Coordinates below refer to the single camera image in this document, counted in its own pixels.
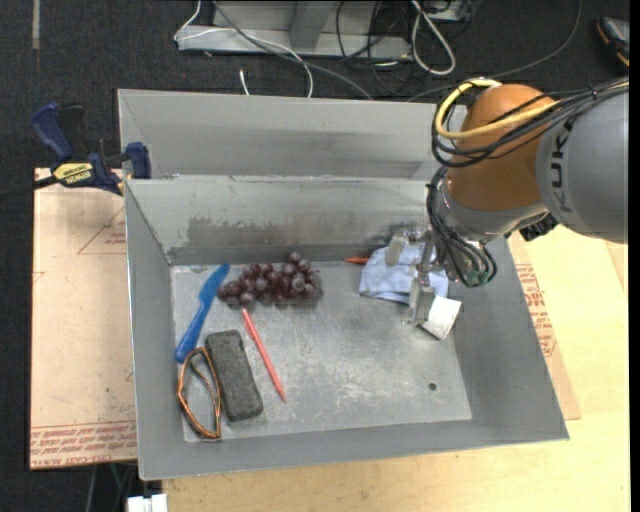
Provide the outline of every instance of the red pencil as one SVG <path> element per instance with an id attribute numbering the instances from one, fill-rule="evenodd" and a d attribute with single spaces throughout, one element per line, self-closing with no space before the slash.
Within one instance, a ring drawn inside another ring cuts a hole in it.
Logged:
<path id="1" fill-rule="evenodd" d="M 251 336 L 254 343 L 256 344 L 258 352 L 260 352 L 260 356 L 264 361 L 264 365 L 267 367 L 267 372 L 269 372 L 269 377 L 271 377 L 271 380 L 273 381 L 273 385 L 276 387 L 276 390 L 278 391 L 280 398 L 282 398 L 282 401 L 286 402 L 287 397 L 284 395 L 284 390 L 282 389 L 282 383 L 280 382 L 280 379 L 276 374 L 276 370 L 273 367 L 273 364 L 271 363 L 271 359 L 269 359 L 269 355 L 267 354 L 267 351 L 265 350 L 264 345 L 262 344 L 262 339 L 260 338 L 260 335 L 256 330 L 256 326 L 253 325 L 253 320 L 251 320 L 251 317 L 249 316 L 249 312 L 246 310 L 246 308 L 242 308 L 242 316 L 244 318 L 244 326 L 246 327 L 247 332 L 249 333 L 249 336 Z"/>

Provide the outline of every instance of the yellow cable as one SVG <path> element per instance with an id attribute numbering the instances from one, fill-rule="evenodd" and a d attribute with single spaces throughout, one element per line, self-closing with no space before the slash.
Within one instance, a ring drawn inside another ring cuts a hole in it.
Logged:
<path id="1" fill-rule="evenodd" d="M 623 82 L 615 85 L 613 88 L 623 87 L 628 85 L 629 82 Z M 549 103 L 547 105 L 542 105 L 540 107 L 532 108 L 530 110 L 525 110 L 524 112 L 519 112 L 518 114 L 511 115 L 500 121 L 496 121 L 495 123 L 489 123 L 485 126 L 479 126 L 478 128 L 474 128 L 472 130 L 467 130 L 464 132 L 450 132 L 443 126 L 444 114 L 449 109 L 449 107 L 453 104 L 455 100 L 457 100 L 460 96 L 464 94 L 465 91 L 469 90 L 472 87 L 495 87 L 498 85 L 502 85 L 500 82 L 496 80 L 491 80 L 487 78 L 475 78 L 469 80 L 467 82 L 462 83 L 459 87 L 457 87 L 443 102 L 438 111 L 436 112 L 434 118 L 434 126 L 436 132 L 446 139 L 467 139 L 469 137 L 475 137 L 476 135 L 484 135 L 486 133 L 492 132 L 494 130 L 498 130 L 500 128 L 504 128 L 505 126 L 509 126 L 513 123 L 518 123 L 522 121 L 527 121 L 543 112 L 546 112 L 553 108 L 558 104 L 558 100 L 553 103 Z"/>

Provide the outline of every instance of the copper wire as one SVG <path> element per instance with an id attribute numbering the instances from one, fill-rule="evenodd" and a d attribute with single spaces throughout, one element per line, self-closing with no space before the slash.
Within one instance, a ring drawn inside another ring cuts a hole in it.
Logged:
<path id="1" fill-rule="evenodd" d="M 193 364 L 193 358 L 196 356 L 202 356 L 207 364 L 207 368 L 211 374 L 211 380 L 208 380 L 200 370 L 196 368 Z M 202 382 L 205 383 L 209 394 L 211 395 L 211 402 L 213 404 L 213 417 L 214 417 L 214 430 L 211 431 L 206 428 L 202 423 L 198 421 L 195 417 L 195 414 L 189 407 L 189 402 L 186 397 L 186 386 L 185 386 L 185 377 L 187 375 L 187 368 L 191 368 L 193 373 L 195 373 Z M 184 364 L 182 365 L 182 369 L 180 370 L 180 377 L 178 378 L 178 402 L 180 403 L 180 408 L 184 413 L 187 421 L 191 425 L 191 428 L 199 434 L 200 436 L 206 439 L 218 439 L 221 435 L 220 430 L 220 386 L 218 385 L 218 378 L 216 377 L 216 372 L 213 367 L 213 362 L 211 361 L 211 357 L 209 357 L 209 353 L 203 347 L 196 348 L 189 352 L 187 357 L 184 360 Z"/>

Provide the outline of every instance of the bunch of grapes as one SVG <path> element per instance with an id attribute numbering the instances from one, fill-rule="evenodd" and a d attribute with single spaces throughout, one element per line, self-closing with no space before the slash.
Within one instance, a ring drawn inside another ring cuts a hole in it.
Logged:
<path id="1" fill-rule="evenodd" d="M 229 306 L 249 306 L 255 301 L 284 305 L 318 297 L 321 292 L 318 273 L 300 253 L 292 252 L 279 267 L 271 263 L 245 266 L 237 279 L 218 289 L 218 298 Z"/>

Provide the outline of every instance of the pencil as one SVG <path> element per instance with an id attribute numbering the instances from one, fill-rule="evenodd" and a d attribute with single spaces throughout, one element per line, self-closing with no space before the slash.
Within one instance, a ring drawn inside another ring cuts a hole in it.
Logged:
<path id="1" fill-rule="evenodd" d="M 365 265 L 367 263 L 367 261 L 369 261 L 369 258 L 365 257 L 365 258 L 345 258 L 345 260 L 347 263 L 355 263 L 356 265 Z"/>
<path id="2" fill-rule="evenodd" d="M 251 316 L 249 316 L 249 311 L 247 311 L 246 308 L 242 308 L 242 317 L 244 318 L 244 326 L 247 329 L 249 336 L 251 336 L 251 339 L 253 339 L 253 342 L 256 344 L 256 348 L 258 349 L 258 352 L 260 352 L 260 357 L 262 357 L 262 360 L 264 361 L 264 365 L 267 368 L 267 372 L 269 372 L 269 377 L 271 377 L 271 380 L 273 381 L 273 385 L 276 387 L 276 391 L 280 395 L 280 398 L 282 398 L 282 401 L 286 402 L 287 397 L 284 395 L 284 390 L 282 389 L 282 383 L 278 378 L 278 374 L 276 373 L 276 370 L 273 367 L 273 364 L 271 363 L 269 354 L 267 354 L 267 351 L 265 350 L 264 345 L 262 344 L 262 339 L 260 338 L 260 335 L 256 330 L 256 326 L 253 324 L 253 320 L 251 320 Z"/>

